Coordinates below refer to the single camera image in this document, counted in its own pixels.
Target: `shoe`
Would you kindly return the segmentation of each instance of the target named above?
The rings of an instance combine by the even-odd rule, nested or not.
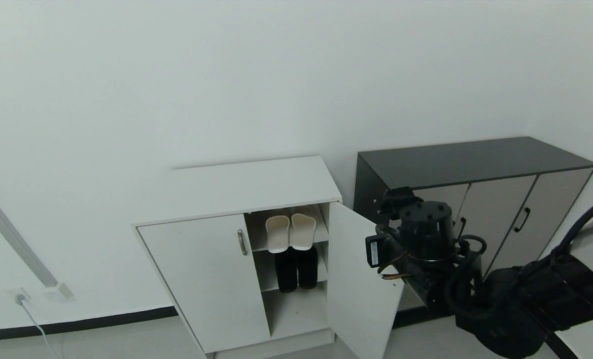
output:
[[[281,293],[290,293],[297,289],[297,259],[292,248],[274,255],[274,269]]]
[[[285,252],[290,246],[290,211],[275,209],[271,217],[265,220],[265,231],[268,239],[268,252]]]
[[[312,206],[295,208],[292,214],[292,233],[290,246],[296,250],[309,250],[314,243],[316,230],[316,210]]]
[[[316,287],[319,267],[319,253],[315,247],[309,250],[295,250],[298,285],[303,289]]]

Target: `gray cabinet door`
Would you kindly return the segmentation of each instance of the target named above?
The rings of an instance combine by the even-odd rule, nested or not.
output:
[[[469,187],[456,219],[454,235],[458,236],[463,229],[463,234],[485,239],[487,250],[482,257],[483,274],[501,247],[535,179],[535,176],[495,179],[475,182]],[[470,243],[472,250],[480,249],[478,243]]]
[[[565,219],[591,172],[593,168],[538,176],[490,270],[524,266],[538,259]]]

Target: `door handle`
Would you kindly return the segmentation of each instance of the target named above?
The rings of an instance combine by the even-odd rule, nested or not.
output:
[[[525,207],[525,212],[527,212],[527,215],[525,216],[525,220],[522,221],[522,225],[520,225],[520,227],[515,227],[513,229],[514,232],[520,232],[522,230],[522,227],[525,226],[525,223],[527,223],[527,218],[529,218],[529,215],[531,214],[531,209],[529,209],[529,207]]]
[[[237,230],[237,236],[239,237],[239,246],[241,247],[241,254],[248,255],[248,251],[246,250],[246,242],[244,241],[244,232],[241,229]]]
[[[465,219],[465,217],[461,217],[460,222],[462,223],[462,225],[460,227],[460,232],[458,234],[458,237],[456,237],[456,240],[458,240],[460,236],[462,236],[462,232],[463,230],[465,230],[465,225],[467,224],[467,219]]]

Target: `black boot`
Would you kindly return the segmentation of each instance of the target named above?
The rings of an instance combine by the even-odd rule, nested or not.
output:
[[[319,254],[316,248],[309,250],[295,250],[296,267],[298,268],[298,284],[303,289],[316,287],[319,267]]]
[[[274,255],[274,268],[281,293],[290,293],[297,288],[297,259],[295,250],[288,248],[285,252]]]

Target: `gray floor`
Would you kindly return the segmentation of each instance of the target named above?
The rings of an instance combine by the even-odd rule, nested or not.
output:
[[[189,359],[187,332],[179,318],[103,329],[85,330],[48,337],[62,359]],[[499,359],[456,328],[453,318],[444,318],[392,331],[385,359]],[[0,359],[49,359],[41,337],[0,341]],[[326,345],[274,359],[355,359],[345,343],[337,338]],[[556,359],[546,345],[533,359]]]

